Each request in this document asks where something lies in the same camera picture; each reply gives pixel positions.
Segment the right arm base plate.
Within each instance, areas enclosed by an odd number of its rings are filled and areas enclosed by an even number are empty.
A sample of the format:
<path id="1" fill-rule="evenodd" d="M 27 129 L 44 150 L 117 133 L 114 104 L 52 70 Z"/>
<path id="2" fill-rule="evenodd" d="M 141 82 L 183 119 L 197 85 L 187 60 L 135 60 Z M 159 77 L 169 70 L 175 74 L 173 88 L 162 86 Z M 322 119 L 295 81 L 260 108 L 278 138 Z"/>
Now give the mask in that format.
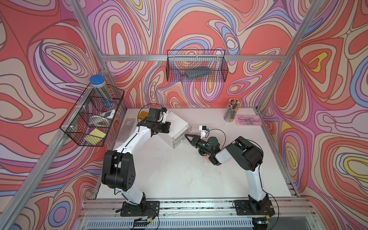
<path id="1" fill-rule="evenodd" d="M 251 200 L 235 200 L 234 207 L 238 216 L 270 216 L 275 215 L 272 202 L 266 201 L 251 201 Z"/>

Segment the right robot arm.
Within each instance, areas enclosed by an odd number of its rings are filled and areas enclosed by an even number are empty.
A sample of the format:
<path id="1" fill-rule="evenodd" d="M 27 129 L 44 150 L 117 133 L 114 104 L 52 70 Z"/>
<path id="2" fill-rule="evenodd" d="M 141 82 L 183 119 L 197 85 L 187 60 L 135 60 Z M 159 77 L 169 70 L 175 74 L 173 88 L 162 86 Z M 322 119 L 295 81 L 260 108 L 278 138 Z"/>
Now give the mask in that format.
<path id="1" fill-rule="evenodd" d="M 245 170 L 249 195 L 247 200 L 233 202 L 237 215 L 262 215 L 265 217 L 275 215 L 269 193 L 263 189 L 261 164 L 264 153 L 260 147 L 241 136 L 222 149 L 216 137 L 203 140 L 199 135 L 185 134 L 185 138 L 198 149 L 200 155 L 207 156 L 213 165 L 219 166 L 229 159 L 234 159 Z"/>

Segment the white drawer cabinet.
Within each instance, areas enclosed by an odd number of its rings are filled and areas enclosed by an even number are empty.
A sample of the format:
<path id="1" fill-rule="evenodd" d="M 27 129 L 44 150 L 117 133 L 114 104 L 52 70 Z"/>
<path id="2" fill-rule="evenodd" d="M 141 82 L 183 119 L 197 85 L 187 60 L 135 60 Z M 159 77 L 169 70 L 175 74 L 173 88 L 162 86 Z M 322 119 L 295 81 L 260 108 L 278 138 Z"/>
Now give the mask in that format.
<path id="1" fill-rule="evenodd" d="M 171 122 L 170 125 L 170 133 L 159 133 L 158 136 L 170 147 L 173 147 L 172 137 L 180 131 L 183 127 L 185 127 L 188 123 L 176 115 L 174 112 L 169 112 L 166 117 L 166 122 Z"/>

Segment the clear top drawer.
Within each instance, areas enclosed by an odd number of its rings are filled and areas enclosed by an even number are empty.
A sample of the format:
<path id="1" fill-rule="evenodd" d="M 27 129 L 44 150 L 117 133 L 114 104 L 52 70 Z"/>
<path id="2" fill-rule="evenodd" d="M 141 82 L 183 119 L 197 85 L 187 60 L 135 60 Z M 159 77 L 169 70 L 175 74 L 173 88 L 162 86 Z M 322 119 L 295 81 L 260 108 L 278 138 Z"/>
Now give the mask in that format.
<path id="1" fill-rule="evenodd" d="M 185 134 L 190 133 L 192 130 L 192 126 L 187 124 L 185 127 L 183 127 L 180 131 L 178 131 L 173 137 L 172 137 L 172 144 L 175 148 L 177 145 L 179 145 L 181 142 L 183 142 L 185 138 Z"/>

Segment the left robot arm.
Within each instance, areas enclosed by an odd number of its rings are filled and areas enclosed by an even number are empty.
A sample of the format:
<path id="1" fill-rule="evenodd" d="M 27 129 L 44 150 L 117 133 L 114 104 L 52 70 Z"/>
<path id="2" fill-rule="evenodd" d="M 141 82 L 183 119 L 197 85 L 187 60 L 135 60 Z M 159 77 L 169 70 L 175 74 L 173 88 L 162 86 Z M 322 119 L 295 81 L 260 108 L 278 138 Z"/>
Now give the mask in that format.
<path id="1" fill-rule="evenodd" d="M 134 182 L 136 170 L 134 154 L 155 134 L 170 132 L 170 122 L 141 121 L 133 134 L 115 150 L 108 150 L 103 157 L 102 184 L 120 192 L 125 198 L 117 212 L 122 217 L 157 216 L 159 201 L 147 202 L 146 195 Z"/>

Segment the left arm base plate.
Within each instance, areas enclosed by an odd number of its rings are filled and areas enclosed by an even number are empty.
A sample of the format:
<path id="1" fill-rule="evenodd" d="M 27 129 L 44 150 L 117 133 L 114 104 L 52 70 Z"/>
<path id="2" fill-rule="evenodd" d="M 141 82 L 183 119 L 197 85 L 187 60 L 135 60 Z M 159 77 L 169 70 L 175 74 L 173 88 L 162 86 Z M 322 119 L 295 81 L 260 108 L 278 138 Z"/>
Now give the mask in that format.
<path id="1" fill-rule="evenodd" d="M 124 202 L 120 211 L 121 217 L 154 217 L 159 214 L 159 201 L 145 201 L 139 205 L 132 205 Z"/>

